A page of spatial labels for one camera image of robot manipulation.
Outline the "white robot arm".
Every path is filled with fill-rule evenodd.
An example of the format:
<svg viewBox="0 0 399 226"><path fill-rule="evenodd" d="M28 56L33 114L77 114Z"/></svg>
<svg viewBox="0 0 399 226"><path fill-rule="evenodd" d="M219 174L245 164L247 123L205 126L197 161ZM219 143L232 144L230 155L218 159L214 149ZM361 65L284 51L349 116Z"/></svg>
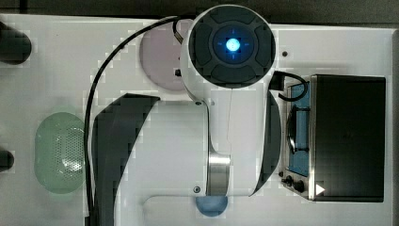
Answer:
<svg viewBox="0 0 399 226"><path fill-rule="evenodd" d="M158 196L250 197L279 162L271 93L276 43L255 11L202 12L181 47L185 101L126 93L97 115L95 201L86 226L144 226Z"/></svg>

